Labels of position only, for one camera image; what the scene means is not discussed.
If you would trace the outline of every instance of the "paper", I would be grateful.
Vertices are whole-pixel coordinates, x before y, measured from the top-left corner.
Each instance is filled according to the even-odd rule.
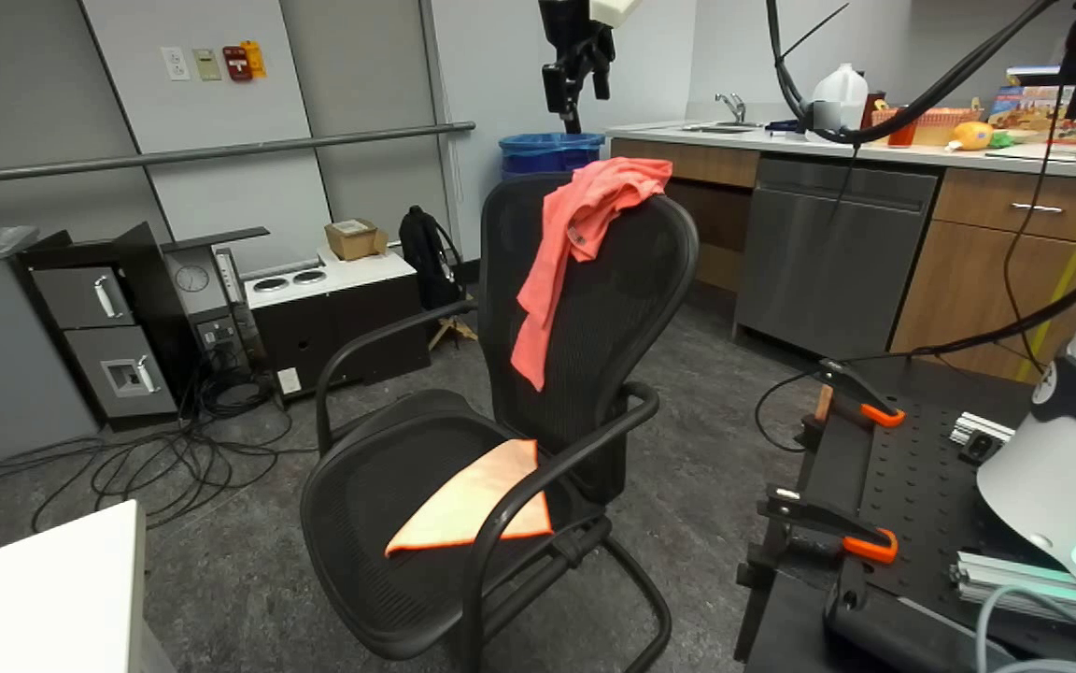
[[[495,500],[538,466],[535,442],[501,442],[452,476],[383,544],[383,558],[472,544]],[[531,498],[501,538],[546,538],[546,493]]]

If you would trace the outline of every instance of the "sink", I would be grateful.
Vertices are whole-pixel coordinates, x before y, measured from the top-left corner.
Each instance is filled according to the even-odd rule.
[[[703,126],[686,126],[691,133],[758,133],[764,129],[764,122],[703,122]]]

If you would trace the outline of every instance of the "chair armrest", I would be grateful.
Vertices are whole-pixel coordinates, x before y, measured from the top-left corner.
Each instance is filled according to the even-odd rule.
[[[369,328],[369,331],[348,339],[337,355],[328,355],[323,366],[320,366],[320,377],[312,386],[318,451],[331,442],[328,438],[328,411],[323,411],[328,386],[337,380],[337,375],[348,366],[351,355],[360,355],[361,346],[382,345],[382,339],[389,339],[396,331],[421,328],[427,321],[440,321],[449,315],[465,315],[465,309],[472,309],[472,299],[459,299],[459,304],[449,304],[449,306],[438,306],[438,309],[421,309],[421,315],[389,321],[382,328]]]
[[[465,630],[477,630],[477,597],[482,597],[482,579],[487,569],[494,559],[494,548],[504,533],[504,528],[519,517],[519,507],[546,487],[553,487],[558,478],[563,478],[566,470],[574,470],[581,458],[596,455],[612,438],[642,426],[653,411],[657,411],[657,392],[642,380],[627,380],[621,389],[625,395],[636,395],[637,406],[625,411],[621,417],[596,426],[592,432],[585,432],[581,442],[566,446],[561,455],[553,455],[550,465],[543,465],[535,476],[528,476],[523,483],[516,483],[495,507],[487,517],[487,522],[474,533],[474,558],[465,566],[463,576],[463,619]]]

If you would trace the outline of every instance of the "bag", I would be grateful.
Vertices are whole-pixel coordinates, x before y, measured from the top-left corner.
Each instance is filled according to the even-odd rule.
[[[421,306],[459,304],[465,288],[457,270],[463,265],[452,234],[417,204],[399,220],[399,253],[417,270]]]

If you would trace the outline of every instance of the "red handle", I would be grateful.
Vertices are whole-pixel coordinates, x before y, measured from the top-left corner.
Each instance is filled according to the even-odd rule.
[[[875,405],[859,405],[859,414],[869,422],[869,426],[883,426],[883,428],[895,428],[907,422],[907,411],[895,406],[895,411],[884,411],[884,406],[875,406]]]
[[[884,533],[884,541],[839,538],[839,552],[859,558],[865,566],[895,566],[900,559],[900,538],[884,528],[883,528],[883,533]]]

